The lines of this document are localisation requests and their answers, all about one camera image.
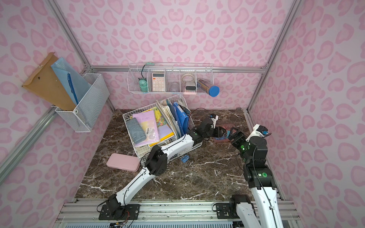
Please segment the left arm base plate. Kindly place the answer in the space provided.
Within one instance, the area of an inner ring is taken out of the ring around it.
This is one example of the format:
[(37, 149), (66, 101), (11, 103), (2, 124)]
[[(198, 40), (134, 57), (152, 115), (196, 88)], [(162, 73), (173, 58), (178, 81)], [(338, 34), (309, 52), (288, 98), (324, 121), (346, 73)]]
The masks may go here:
[(99, 220), (136, 220), (139, 216), (140, 204), (129, 204), (125, 207), (117, 209), (115, 212), (111, 212), (106, 204), (101, 208), (98, 219)]

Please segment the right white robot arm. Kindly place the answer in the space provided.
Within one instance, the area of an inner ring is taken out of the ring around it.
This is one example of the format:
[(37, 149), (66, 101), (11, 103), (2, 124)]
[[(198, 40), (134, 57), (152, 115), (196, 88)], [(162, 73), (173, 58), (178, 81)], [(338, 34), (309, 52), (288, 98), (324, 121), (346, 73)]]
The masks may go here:
[(256, 203), (247, 195), (233, 195), (231, 210), (245, 228), (283, 228), (277, 200), (277, 185), (273, 173), (266, 164), (267, 137), (271, 133), (265, 126), (255, 125), (249, 136), (239, 129), (231, 128), (228, 139), (239, 151), (243, 161), (243, 174)]

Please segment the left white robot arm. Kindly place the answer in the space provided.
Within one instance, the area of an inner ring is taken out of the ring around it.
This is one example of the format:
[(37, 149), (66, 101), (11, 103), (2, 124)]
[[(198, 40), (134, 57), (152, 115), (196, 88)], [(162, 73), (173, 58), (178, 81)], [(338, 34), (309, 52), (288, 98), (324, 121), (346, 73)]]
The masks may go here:
[(129, 219), (130, 212), (127, 210), (127, 205), (131, 199), (150, 180), (166, 171), (168, 161), (172, 157), (186, 149), (192, 149), (211, 137), (219, 138), (226, 134), (226, 129), (216, 126), (217, 120), (218, 116), (211, 115), (173, 143), (162, 147), (159, 145), (153, 146), (145, 162), (145, 167), (122, 190), (111, 195), (102, 203), (103, 206), (106, 206), (106, 209), (100, 211), (100, 215), (108, 215), (113, 220)]

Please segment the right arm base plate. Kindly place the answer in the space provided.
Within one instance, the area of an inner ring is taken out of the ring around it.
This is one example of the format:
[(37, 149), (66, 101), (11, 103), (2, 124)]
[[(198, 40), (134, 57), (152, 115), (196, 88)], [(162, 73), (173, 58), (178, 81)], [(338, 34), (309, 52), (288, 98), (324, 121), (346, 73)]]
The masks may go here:
[(217, 219), (238, 219), (238, 215), (233, 212), (229, 203), (215, 203), (212, 206), (213, 212), (216, 213)]

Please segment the blue binder clip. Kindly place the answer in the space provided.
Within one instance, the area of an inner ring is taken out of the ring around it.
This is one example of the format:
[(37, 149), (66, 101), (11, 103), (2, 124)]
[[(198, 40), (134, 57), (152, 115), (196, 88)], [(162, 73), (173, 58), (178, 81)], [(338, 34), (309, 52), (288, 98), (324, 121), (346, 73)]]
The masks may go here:
[(186, 163), (189, 159), (190, 159), (189, 155), (185, 155), (184, 157), (181, 158), (181, 161), (183, 163)]

